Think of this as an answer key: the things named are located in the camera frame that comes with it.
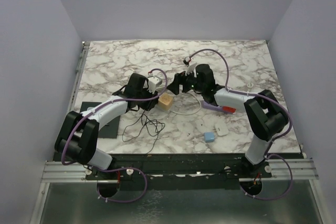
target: marble tabletop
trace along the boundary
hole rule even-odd
[[[75,100],[75,110],[82,102],[103,102],[114,91],[127,84],[134,72],[147,76],[149,70],[162,68],[169,83],[174,74],[185,70],[182,60],[193,52],[212,48],[221,52],[230,68],[228,86],[232,89],[260,92],[271,90],[278,101],[286,106],[272,60],[264,40],[253,41],[181,41],[181,40],[130,40],[94,41],[90,44],[83,75]],[[224,85],[226,70],[223,60],[212,52],[201,52],[193,58],[207,63],[214,72],[216,82]],[[171,109],[189,113],[198,108],[197,101],[188,93],[174,97]],[[107,153],[147,153],[155,137],[143,130],[139,137],[124,143],[121,134],[127,125],[134,123],[141,112],[128,112],[121,116],[118,137],[99,138],[97,147]],[[183,116],[152,109],[146,112],[150,119],[165,123],[151,153],[242,153],[248,149],[253,136],[247,115],[242,112],[224,114],[201,109],[194,115]],[[218,136],[215,124],[223,120],[229,133]],[[136,136],[141,123],[127,128],[124,139]],[[214,132],[215,141],[205,143],[204,132]],[[270,152],[300,152],[294,130],[275,141]]]

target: red object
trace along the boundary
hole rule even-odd
[[[236,109],[235,108],[231,108],[231,107],[222,107],[223,111],[225,112],[230,112],[230,113],[235,113],[236,112]]]

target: black cable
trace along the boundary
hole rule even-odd
[[[130,125],[128,125],[128,126],[125,127],[125,129],[124,129],[124,131],[123,131],[123,133],[122,133],[121,138],[122,138],[122,141],[123,141],[124,143],[127,143],[127,142],[129,142],[129,141],[135,139],[136,137],[140,136],[140,134],[141,134],[143,128],[146,127],[146,130],[147,130],[149,136],[153,136],[153,137],[156,136],[156,139],[155,139],[155,141],[154,141],[154,143],[153,143],[153,145],[152,145],[152,148],[146,153],[146,154],[148,154],[149,152],[151,152],[151,151],[154,149],[154,146],[155,146],[157,140],[159,139],[159,134],[160,134],[160,133],[163,131],[163,129],[165,128],[165,123],[161,123],[161,122],[159,122],[157,119],[153,119],[153,120],[151,120],[151,119],[149,119],[148,116],[145,115],[144,113],[145,113],[145,111],[142,112],[141,116],[137,119],[137,121],[136,121],[135,123],[130,124]],[[140,132],[138,133],[138,135],[137,135],[137,136],[134,136],[134,137],[132,137],[132,138],[130,138],[130,139],[128,139],[128,140],[124,140],[124,134],[125,134],[126,129],[127,129],[128,127],[131,127],[131,126],[135,125],[135,124],[138,123],[140,120],[141,120],[142,127],[141,127]],[[155,131],[154,131],[155,134],[153,134],[153,135],[151,134],[151,132],[150,132],[150,130],[149,130],[149,126],[151,126],[151,125],[153,125],[154,128],[155,128]]]

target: white wall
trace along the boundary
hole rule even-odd
[[[270,39],[292,0],[61,0],[82,40]]]
[[[28,223],[81,41],[60,0],[0,0],[0,223]]]
[[[336,0],[293,0],[269,49],[336,222]]]

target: white plastic part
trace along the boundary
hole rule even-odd
[[[116,99],[121,99],[121,97],[112,95],[108,101],[114,101]],[[87,115],[91,111],[96,111],[96,108],[100,105],[94,107],[91,110],[83,111],[81,114],[83,116]],[[104,108],[100,109],[97,113],[94,113],[89,119],[96,120],[99,123],[99,130],[103,128],[107,123],[111,122],[117,116],[125,114],[127,110],[127,102],[120,101],[114,102],[112,104],[106,105]]]
[[[127,170],[126,170],[126,173],[127,173],[128,175],[132,175],[132,174],[133,174],[133,172],[134,172],[134,170],[133,170],[133,169],[127,169]]]
[[[215,124],[215,129],[217,131],[218,136],[225,136],[229,133],[229,129],[226,126],[226,123],[224,122],[224,120],[219,120],[216,124]]]
[[[98,167],[99,169],[106,170],[109,168],[111,161],[112,157],[109,154],[96,148],[96,151],[88,164],[94,167]]]
[[[195,68],[196,68],[196,65],[197,65],[197,63],[195,63],[195,62],[192,63],[192,64],[190,64],[190,65],[188,66],[186,72],[185,72],[185,75],[188,75],[188,74],[190,74],[191,72],[194,72],[194,70],[195,70]]]
[[[249,160],[253,165],[259,164],[264,160],[264,154],[269,145],[269,142],[261,140],[256,135],[253,136],[250,147],[245,153],[245,157]]]
[[[148,77],[148,91],[154,93],[162,84],[162,79],[157,76]]]
[[[245,111],[244,102],[253,98],[248,95],[230,93],[225,88],[218,90],[214,97],[218,106],[226,106],[239,111]]]

